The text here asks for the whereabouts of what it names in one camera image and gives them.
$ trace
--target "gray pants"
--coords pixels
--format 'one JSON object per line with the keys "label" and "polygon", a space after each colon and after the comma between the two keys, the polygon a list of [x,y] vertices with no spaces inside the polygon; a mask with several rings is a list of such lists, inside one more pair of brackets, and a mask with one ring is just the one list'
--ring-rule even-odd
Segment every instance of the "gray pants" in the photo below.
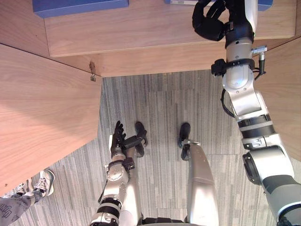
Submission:
{"label": "gray pants", "polygon": [[39,191],[28,192],[23,196],[15,194],[11,198],[0,198],[0,226],[8,226],[18,220],[30,206],[41,198],[42,193]]}

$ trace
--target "metal connector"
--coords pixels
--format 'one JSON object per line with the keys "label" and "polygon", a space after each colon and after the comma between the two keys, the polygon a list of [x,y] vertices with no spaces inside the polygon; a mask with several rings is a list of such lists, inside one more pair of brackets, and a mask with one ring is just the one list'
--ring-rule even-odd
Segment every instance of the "metal connector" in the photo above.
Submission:
{"label": "metal connector", "polygon": [[263,53],[265,53],[267,51],[268,51],[268,46],[267,45],[258,46],[256,48],[251,49],[251,52],[252,52],[253,55],[263,54]]}

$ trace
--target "black cable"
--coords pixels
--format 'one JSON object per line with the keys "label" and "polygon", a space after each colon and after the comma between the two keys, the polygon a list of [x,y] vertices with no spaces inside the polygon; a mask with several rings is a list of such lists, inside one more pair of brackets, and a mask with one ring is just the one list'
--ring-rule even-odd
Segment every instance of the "black cable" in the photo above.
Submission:
{"label": "black cable", "polygon": [[223,89],[223,90],[222,90],[222,97],[221,97],[222,107],[223,107],[225,113],[227,113],[227,115],[231,116],[232,118],[235,118],[234,114],[226,107],[226,105],[225,105],[225,103],[224,103],[225,92],[226,92],[226,90]]}
{"label": "black cable", "polygon": [[264,75],[265,73],[266,73],[266,72],[264,72],[264,73],[262,73],[262,74],[258,74],[258,75],[255,77],[254,80],[256,81],[257,79],[259,79],[260,76]]}

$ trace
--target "white sneaker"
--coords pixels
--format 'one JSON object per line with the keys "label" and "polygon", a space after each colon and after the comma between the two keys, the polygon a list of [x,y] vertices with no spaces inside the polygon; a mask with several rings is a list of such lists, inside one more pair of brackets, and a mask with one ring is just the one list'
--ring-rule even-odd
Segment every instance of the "white sneaker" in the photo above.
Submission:
{"label": "white sneaker", "polygon": [[21,183],[19,184],[16,188],[15,188],[15,194],[18,195],[24,195],[26,192],[28,192],[28,180],[25,183]]}
{"label": "white sneaker", "polygon": [[40,191],[42,196],[51,195],[54,191],[53,181],[55,180],[55,175],[52,171],[45,169],[40,172],[40,178],[38,183],[34,186],[35,191]]}

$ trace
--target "person's foot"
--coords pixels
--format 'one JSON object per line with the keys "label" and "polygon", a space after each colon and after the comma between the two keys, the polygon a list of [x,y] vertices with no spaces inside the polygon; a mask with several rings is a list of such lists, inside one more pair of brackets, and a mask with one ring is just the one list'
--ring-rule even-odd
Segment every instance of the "person's foot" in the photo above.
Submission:
{"label": "person's foot", "polygon": [[178,145],[180,148],[183,148],[182,141],[188,139],[189,134],[190,134],[190,124],[188,122],[185,122],[181,126],[180,135],[178,139]]}
{"label": "person's foot", "polygon": [[18,194],[20,196],[24,195],[26,192],[28,192],[28,180],[26,180],[25,183],[19,184],[15,188],[15,194]]}
{"label": "person's foot", "polygon": [[34,186],[34,191],[40,191],[42,196],[49,196],[53,193],[53,181],[55,175],[52,171],[45,169],[40,172],[40,178],[38,183]]}

